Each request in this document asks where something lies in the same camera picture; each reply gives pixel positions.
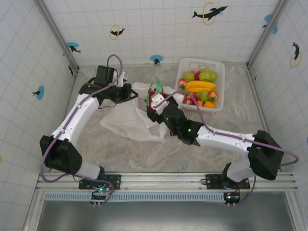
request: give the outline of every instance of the plastic basket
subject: plastic basket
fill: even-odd
[[[226,68],[225,65],[220,62],[215,62],[211,60],[205,59],[194,59],[194,58],[185,58],[181,60],[177,80],[175,83],[175,90],[180,90],[178,86],[178,82],[181,78],[183,78],[184,72],[191,72],[191,71],[199,71],[203,70],[208,67],[211,71],[217,72],[217,79],[214,82],[216,84],[216,90],[218,93],[218,100],[215,101],[215,108],[208,108],[208,107],[200,107],[200,110],[205,112],[218,112],[223,107],[223,101],[225,96],[225,75],[226,75]],[[195,105],[184,104],[180,105],[181,108],[190,110],[190,111],[197,111],[197,107]]]

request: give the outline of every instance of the yellow banana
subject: yellow banana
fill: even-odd
[[[185,90],[188,91],[189,93],[197,93],[197,92],[201,92],[203,90],[211,91],[212,88],[188,88],[188,89],[185,89]]]
[[[189,81],[187,83],[186,89],[189,88],[214,88],[216,85],[207,81]]]

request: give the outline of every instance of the white tiled wall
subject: white tiled wall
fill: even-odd
[[[0,1],[0,230],[20,230],[38,178],[39,140],[59,126],[73,77],[32,0]],[[41,101],[32,96],[45,87]]]
[[[64,39],[79,44],[81,54],[73,52],[78,64],[98,65],[111,53],[119,54],[125,64],[152,63],[149,58],[155,54],[165,63],[178,63],[183,57],[247,62],[267,24],[265,16],[273,13],[278,1],[46,0],[46,4]],[[228,6],[211,25],[192,18],[194,11],[202,14],[207,2],[217,8]],[[209,3],[205,13],[213,7]],[[109,33],[116,24],[126,30],[111,40]]]
[[[278,33],[271,35],[253,68],[272,136],[300,158],[292,169],[308,214],[307,22],[308,1],[291,0],[278,23]],[[295,53],[293,42],[299,46],[300,63],[300,54],[296,62],[291,60]]]

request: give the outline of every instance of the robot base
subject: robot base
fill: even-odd
[[[206,174],[204,181],[207,189],[226,189],[226,186],[223,185],[221,174]],[[241,186],[241,189],[250,189],[248,178],[238,182],[238,185]],[[231,189],[237,190],[238,185],[237,183],[232,184]]]
[[[119,190],[120,186],[121,186],[121,175],[105,175],[105,179],[106,181],[110,182],[113,187],[114,190]],[[89,180],[85,180],[82,179],[79,182],[79,189],[89,189],[89,190],[95,190],[95,189],[99,189],[103,186],[109,187],[108,184],[105,183],[101,183],[101,182],[95,182],[95,181],[89,181]]]

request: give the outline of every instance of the robotic arm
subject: robotic arm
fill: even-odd
[[[138,96],[131,89],[131,84],[123,84],[124,73],[122,73],[117,85],[87,98],[97,90],[109,85],[116,76],[117,71],[115,69],[99,66],[96,77],[81,87],[75,106],[64,122],[51,136],[41,138],[40,146],[44,154],[53,142],[54,137],[61,133],[44,161],[46,167],[88,179],[106,180],[104,168],[84,161],[75,146],[85,124],[103,100],[109,99],[114,103],[122,103]],[[234,188],[237,182],[255,175],[268,180],[276,179],[283,152],[245,141],[245,139],[254,140],[279,147],[267,132],[259,130],[257,134],[237,134],[209,127],[214,131],[210,132],[202,123],[187,119],[183,111],[178,108],[173,97],[168,98],[168,101],[163,103],[164,97],[161,94],[152,98],[151,106],[155,110],[150,110],[148,107],[147,115],[153,122],[156,121],[159,124],[164,122],[170,129],[170,134],[176,135],[179,140],[187,145],[214,146],[241,153],[246,157],[241,162],[226,165],[221,174],[221,180],[225,187]],[[75,116],[63,129],[76,107],[79,109]],[[240,136],[242,140],[236,140],[232,136]]]
[[[105,180],[104,168],[84,161],[75,146],[85,124],[104,100],[109,99],[114,103],[123,103],[138,96],[138,94],[131,89],[131,84],[123,84],[123,72],[117,85],[93,95],[86,99],[81,105],[81,102],[85,98],[93,92],[109,85],[116,76],[117,71],[114,68],[98,66],[96,77],[92,78],[81,87],[77,101],[63,123],[51,136],[43,136],[41,138],[40,147],[44,154],[54,137],[62,132],[45,159],[44,164],[46,167],[71,175]],[[64,125],[68,122],[76,107],[78,107],[79,110],[77,110],[75,116],[70,120],[66,129],[63,130]]]
[[[221,174],[224,186],[231,188],[236,182],[255,175],[267,180],[276,179],[283,152],[245,141],[253,140],[280,148],[267,132],[259,130],[256,134],[239,134],[210,126],[206,128],[203,123],[187,119],[173,98],[168,102],[163,100],[161,94],[154,96],[151,107],[155,111],[148,108],[147,115],[153,122],[164,122],[171,135],[176,135],[187,145],[218,147],[246,157],[241,162],[228,163],[225,166]]]

